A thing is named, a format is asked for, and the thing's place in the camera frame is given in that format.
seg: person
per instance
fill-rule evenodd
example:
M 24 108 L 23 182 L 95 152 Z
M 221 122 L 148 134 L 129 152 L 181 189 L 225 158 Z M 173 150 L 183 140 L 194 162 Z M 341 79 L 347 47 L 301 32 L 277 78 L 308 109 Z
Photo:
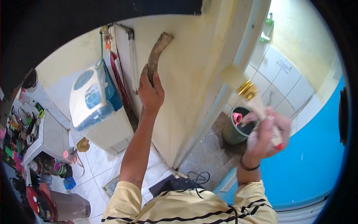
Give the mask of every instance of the person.
M 291 122 L 270 108 L 266 109 L 267 118 L 248 137 L 246 152 L 237 167 L 238 189 L 233 205 L 226 204 L 211 191 L 200 188 L 197 193 L 192 187 L 195 183 L 179 178 L 178 183 L 171 184 L 174 186 L 172 189 L 168 189 L 166 183 L 166 189 L 163 187 L 158 196 L 141 207 L 141 187 L 148 164 L 154 121 L 164 102 L 164 90 L 158 73 L 154 74 L 153 88 L 147 71 L 146 65 L 138 89 L 144 107 L 141 122 L 125 152 L 119 182 L 105 209 L 102 223 L 278 223 L 277 214 L 265 196 L 259 166 L 261 159 L 278 152 L 270 143 L 272 127 L 277 125 L 281 130 L 285 148 Z M 249 113 L 242 122 L 253 120 L 257 120 L 257 116 Z

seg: striped shirt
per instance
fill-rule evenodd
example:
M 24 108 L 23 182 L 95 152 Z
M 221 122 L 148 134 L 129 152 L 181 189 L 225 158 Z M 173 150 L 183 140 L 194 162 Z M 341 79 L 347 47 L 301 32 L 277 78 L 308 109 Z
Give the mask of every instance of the striped shirt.
M 140 189 L 120 181 L 102 217 L 102 223 L 278 223 L 276 212 L 265 196 L 262 180 L 241 185 L 228 206 L 213 192 L 198 189 L 165 191 L 141 208 Z

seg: hand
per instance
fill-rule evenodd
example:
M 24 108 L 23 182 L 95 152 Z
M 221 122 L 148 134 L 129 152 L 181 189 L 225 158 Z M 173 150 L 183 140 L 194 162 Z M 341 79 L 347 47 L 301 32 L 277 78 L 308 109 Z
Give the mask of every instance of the hand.
M 268 158 L 279 152 L 279 150 L 271 144 L 272 128 L 274 125 L 281 131 L 283 149 L 287 147 L 289 141 L 291 121 L 273 111 L 272 108 L 266 108 L 265 110 L 267 114 L 266 119 L 262 120 L 259 126 L 253 129 L 247 140 L 247 149 L 244 158 L 247 161 L 254 161 L 253 163 L 259 163 L 261 159 Z M 256 120 L 258 120 L 257 115 L 251 111 L 242 118 L 241 122 L 250 123 Z
M 157 72 L 153 76 L 154 88 L 148 79 L 148 64 L 143 68 L 140 75 L 138 95 L 143 104 L 144 112 L 147 115 L 157 115 L 161 105 L 164 102 L 164 89 L 161 86 L 159 75 Z

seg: gold ferrule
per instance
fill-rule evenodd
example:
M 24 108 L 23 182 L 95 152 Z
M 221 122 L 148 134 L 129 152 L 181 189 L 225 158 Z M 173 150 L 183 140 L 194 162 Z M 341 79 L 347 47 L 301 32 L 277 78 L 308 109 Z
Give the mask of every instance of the gold ferrule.
M 242 84 L 242 86 L 240 86 L 240 88 L 238 88 L 236 92 L 237 95 L 249 101 L 256 95 L 257 88 L 253 85 L 253 82 L 251 82 L 250 79 L 249 81 Z

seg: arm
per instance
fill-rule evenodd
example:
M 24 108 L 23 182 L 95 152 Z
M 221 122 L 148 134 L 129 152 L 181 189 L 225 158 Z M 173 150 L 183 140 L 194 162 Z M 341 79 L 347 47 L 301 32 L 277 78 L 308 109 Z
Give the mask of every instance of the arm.
M 141 122 L 124 154 L 119 181 L 127 181 L 142 188 L 144 174 L 148 165 L 150 143 L 155 118 L 164 102 L 164 90 L 158 73 L 153 76 L 155 88 L 148 80 L 148 66 L 145 65 L 140 77 L 138 95 L 144 111 Z
M 268 115 L 267 118 L 263 120 L 258 128 L 255 128 L 248 137 L 247 149 L 242 156 L 242 163 L 246 168 L 255 168 L 260 165 L 261 159 L 273 156 L 279 152 L 279 150 L 274 148 L 270 143 L 273 125 L 277 125 L 281 131 L 283 149 L 288 145 L 291 121 L 274 112 L 271 108 L 267 108 L 266 113 Z M 253 112 L 250 112 L 241 122 L 249 123 L 254 120 L 257 120 L 257 116 Z M 260 168 L 254 171 L 247 171 L 241 164 L 237 167 L 236 175 L 239 186 L 249 182 L 259 182 L 261 180 Z

